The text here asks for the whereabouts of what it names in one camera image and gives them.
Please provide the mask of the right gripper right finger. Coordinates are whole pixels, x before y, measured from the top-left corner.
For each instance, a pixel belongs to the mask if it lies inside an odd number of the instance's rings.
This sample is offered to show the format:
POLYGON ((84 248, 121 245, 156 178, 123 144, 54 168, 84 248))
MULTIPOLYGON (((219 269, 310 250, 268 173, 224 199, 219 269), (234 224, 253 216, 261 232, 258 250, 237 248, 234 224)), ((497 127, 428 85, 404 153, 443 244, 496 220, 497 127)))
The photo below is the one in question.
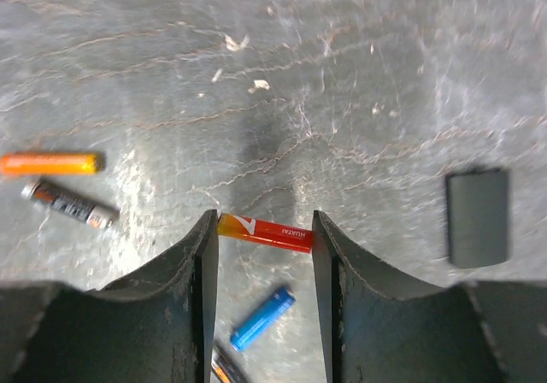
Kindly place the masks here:
POLYGON ((545 283, 435 286, 363 249, 320 211, 312 257, 328 381, 545 381, 545 283))

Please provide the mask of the red battery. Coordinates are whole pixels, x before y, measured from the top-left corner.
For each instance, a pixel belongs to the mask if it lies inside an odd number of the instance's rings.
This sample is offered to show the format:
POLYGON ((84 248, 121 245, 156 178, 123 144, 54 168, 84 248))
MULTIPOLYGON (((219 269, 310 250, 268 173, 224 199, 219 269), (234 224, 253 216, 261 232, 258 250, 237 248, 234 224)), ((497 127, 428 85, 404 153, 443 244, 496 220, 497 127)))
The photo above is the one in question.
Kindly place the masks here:
POLYGON ((218 220, 218 234, 303 253, 310 253, 313 245, 310 230, 228 213, 222 213, 218 220))

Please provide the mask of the bright blue AAA battery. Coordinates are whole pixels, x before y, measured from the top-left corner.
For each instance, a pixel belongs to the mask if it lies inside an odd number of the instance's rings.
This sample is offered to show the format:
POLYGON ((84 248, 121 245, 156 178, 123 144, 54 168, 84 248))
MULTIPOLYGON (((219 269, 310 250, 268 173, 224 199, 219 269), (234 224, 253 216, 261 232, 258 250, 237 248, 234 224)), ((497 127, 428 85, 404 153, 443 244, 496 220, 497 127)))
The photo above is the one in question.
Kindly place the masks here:
POLYGON ((244 351, 260 338, 289 308, 296 299, 285 286, 277 289, 250 316, 236 327, 230 344, 237 351, 244 351))

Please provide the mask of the black battery cover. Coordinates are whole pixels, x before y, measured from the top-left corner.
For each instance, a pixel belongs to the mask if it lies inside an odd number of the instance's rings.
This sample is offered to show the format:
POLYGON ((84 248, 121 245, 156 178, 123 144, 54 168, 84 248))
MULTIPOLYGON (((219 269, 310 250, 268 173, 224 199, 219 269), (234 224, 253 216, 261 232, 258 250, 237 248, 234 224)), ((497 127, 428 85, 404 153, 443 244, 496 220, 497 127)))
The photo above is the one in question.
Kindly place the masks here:
POLYGON ((502 168, 446 176, 446 235, 452 265, 483 268, 509 259, 509 183, 509 171, 502 168))

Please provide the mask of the dark silver battery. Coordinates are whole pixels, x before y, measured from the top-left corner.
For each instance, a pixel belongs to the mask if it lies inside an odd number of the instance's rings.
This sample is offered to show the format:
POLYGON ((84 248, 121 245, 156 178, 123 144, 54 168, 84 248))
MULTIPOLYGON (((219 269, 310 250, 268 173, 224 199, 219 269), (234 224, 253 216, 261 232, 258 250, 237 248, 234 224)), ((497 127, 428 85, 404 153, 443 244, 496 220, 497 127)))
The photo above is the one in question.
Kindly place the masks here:
POLYGON ((119 219, 116 209, 42 178, 27 183, 21 196, 98 229, 108 229, 119 219))

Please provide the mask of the black silver orange battery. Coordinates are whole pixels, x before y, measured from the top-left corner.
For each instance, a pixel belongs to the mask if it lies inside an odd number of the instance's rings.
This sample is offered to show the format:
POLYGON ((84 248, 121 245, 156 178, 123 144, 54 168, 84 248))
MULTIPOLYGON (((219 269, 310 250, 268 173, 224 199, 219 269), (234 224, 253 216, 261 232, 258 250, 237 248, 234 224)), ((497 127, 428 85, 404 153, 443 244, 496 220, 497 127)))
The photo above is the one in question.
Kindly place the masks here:
POLYGON ((242 369, 227 355, 218 343, 213 344, 211 368, 222 383, 249 383, 242 369))

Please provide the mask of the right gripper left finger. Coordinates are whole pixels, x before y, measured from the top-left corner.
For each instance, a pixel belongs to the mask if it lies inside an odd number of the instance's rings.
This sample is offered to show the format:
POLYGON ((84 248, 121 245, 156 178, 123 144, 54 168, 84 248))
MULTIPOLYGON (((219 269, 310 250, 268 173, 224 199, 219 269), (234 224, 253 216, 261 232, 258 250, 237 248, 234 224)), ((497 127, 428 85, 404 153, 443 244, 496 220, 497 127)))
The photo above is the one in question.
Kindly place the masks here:
POLYGON ((207 382, 215 330, 217 213, 100 290, 1 285, 4 382, 207 382))

